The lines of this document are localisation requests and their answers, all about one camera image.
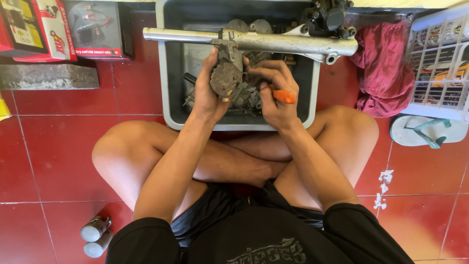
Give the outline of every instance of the plastic crate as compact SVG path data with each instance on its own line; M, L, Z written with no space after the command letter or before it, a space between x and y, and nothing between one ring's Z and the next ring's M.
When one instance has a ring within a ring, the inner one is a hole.
M469 122L469 3L416 19L406 60L416 81L401 113Z

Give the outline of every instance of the concrete block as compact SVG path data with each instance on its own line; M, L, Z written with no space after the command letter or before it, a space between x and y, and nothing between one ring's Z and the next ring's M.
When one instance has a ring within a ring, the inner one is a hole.
M0 90L99 88L95 68L72 64L0 65Z

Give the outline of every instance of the gray plastic tub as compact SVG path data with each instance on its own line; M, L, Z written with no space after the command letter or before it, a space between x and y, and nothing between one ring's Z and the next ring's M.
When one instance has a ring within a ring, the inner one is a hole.
M156 21L158 28L218 32L234 18L247 24L265 19L271 24L288 25L310 4L310 1L276 0L157 0ZM159 42L159 67L163 115L169 127L180 130L190 110L183 107L185 93L191 84L182 76L189 72L197 76L202 61L210 52L210 45ZM292 74L300 92L298 117L304 127L313 123L316 112L320 63L304 56L297 56ZM214 130L269 131L275 130L262 116L227 113Z

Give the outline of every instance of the red cloth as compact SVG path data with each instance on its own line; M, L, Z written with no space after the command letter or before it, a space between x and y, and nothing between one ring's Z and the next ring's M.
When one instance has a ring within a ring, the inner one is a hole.
M405 62L403 22L383 22L358 31L357 52L350 57L358 67L360 90L365 94L356 104L372 117L390 117L410 103L414 72Z

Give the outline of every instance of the hand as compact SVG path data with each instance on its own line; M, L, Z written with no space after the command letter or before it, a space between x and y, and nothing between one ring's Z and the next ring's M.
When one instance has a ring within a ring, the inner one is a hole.
M298 84L283 61L263 61L248 70L248 74L254 79L264 79L271 82L276 89L286 90L295 96L294 104L285 104L276 101L272 96L272 90L267 82L260 84L259 95L262 99L262 115L266 122L277 131L290 129L301 123L296 115L298 104Z
M191 114L204 122L215 125L227 112L230 101L222 102L210 87L213 67L218 61L218 49L212 48L210 55L204 60L195 85L195 102Z

